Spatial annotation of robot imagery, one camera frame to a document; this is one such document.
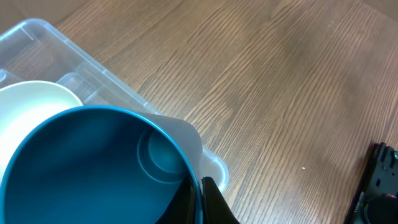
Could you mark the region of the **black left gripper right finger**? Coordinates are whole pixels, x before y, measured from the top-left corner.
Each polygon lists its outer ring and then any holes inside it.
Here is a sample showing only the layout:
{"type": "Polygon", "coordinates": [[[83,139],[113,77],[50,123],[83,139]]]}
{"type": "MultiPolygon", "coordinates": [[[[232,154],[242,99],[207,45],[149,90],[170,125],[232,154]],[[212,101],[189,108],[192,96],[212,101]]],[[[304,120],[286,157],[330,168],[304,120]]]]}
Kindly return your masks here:
{"type": "Polygon", "coordinates": [[[202,178],[204,224],[239,224],[211,177],[202,178]]]}

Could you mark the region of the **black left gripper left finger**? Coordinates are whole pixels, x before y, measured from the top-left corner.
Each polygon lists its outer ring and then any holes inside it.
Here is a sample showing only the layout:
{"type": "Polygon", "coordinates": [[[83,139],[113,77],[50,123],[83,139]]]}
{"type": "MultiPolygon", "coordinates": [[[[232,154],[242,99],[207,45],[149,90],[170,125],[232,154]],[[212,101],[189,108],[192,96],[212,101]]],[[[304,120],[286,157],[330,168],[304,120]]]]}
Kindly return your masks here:
{"type": "Polygon", "coordinates": [[[156,224],[193,224],[194,221],[195,188],[192,179],[186,177],[156,224]]]}

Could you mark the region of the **dark blue tall cup front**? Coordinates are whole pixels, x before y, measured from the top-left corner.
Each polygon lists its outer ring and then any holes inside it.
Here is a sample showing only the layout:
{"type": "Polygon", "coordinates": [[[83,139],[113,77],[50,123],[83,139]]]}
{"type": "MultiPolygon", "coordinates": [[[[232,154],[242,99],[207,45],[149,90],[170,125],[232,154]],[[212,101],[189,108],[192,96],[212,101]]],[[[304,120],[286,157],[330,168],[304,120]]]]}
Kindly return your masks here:
{"type": "MultiPolygon", "coordinates": [[[[79,106],[37,126],[7,165],[1,222],[156,223],[184,179],[161,183],[144,172],[137,146],[146,124],[139,114],[79,106]]],[[[193,186],[194,223],[202,223],[200,184],[193,186]]]]}

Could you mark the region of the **cream bowl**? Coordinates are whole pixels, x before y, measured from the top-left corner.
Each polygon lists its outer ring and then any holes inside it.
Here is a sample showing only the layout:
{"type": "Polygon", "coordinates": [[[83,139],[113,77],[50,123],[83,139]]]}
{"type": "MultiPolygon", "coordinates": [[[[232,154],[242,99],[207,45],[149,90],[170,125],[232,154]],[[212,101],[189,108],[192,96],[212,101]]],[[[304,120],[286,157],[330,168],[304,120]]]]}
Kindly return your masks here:
{"type": "Polygon", "coordinates": [[[46,119],[83,102],[57,83],[34,80],[1,88],[1,178],[22,141],[46,119]]]}

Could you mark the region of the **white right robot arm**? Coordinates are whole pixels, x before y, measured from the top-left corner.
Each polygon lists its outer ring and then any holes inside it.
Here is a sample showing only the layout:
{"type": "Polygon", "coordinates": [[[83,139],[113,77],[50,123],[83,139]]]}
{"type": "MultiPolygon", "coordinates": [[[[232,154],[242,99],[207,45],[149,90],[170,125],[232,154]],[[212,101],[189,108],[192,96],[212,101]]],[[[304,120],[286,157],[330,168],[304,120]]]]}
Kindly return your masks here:
{"type": "Polygon", "coordinates": [[[397,224],[397,151],[375,144],[344,224],[397,224]]]}

